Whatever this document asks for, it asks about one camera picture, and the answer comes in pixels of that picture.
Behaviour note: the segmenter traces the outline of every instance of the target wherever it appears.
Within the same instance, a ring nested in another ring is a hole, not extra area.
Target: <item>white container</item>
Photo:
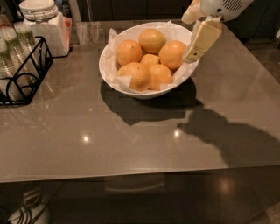
[[[24,23],[34,36],[45,38],[53,57],[67,56],[70,49],[70,27],[53,0],[25,0],[19,5]]]

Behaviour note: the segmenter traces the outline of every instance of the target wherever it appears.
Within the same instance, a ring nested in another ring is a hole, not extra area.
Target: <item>table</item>
[[[103,47],[74,46],[30,105],[0,108],[1,183],[280,165],[280,85],[227,27],[188,81],[148,101],[102,80]]]

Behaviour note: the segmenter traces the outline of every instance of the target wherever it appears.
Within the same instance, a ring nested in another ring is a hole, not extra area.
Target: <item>robotic arm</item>
[[[222,33],[223,21],[237,18],[254,0],[193,0],[182,21],[193,27],[192,39],[183,55],[183,61],[193,63],[217,41]]]

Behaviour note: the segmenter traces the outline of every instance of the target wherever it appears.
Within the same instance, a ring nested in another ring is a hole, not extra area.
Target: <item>white bowl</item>
[[[182,67],[180,67],[173,75],[173,77],[176,77],[176,79],[173,78],[172,84],[169,87],[166,87],[165,89],[160,91],[149,90],[142,93],[137,93],[131,89],[122,87],[122,85],[117,85],[114,78],[116,77],[117,71],[117,62],[115,57],[116,47],[121,41],[125,39],[134,39],[138,41],[139,34],[147,28],[159,29],[165,35],[167,41],[176,39],[182,41],[186,45],[188,45],[191,42],[192,36],[192,33],[181,25],[173,24],[171,22],[155,22],[140,24],[129,28],[128,30],[123,31],[116,37],[112,38],[112,41],[109,41],[109,43],[105,46],[99,60],[99,69],[102,78],[109,86],[111,86],[116,91],[141,100],[147,100],[154,97],[158,97],[160,95],[165,95],[168,92],[172,91],[174,88],[186,81],[192,75],[192,73],[199,64],[199,61],[192,64],[184,63]]]

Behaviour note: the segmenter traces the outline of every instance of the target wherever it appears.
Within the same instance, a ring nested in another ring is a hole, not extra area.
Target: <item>glossy table surface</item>
[[[280,85],[227,27],[148,101],[102,80],[103,47],[76,45],[30,105],[0,108],[0,182],[280,165]]]

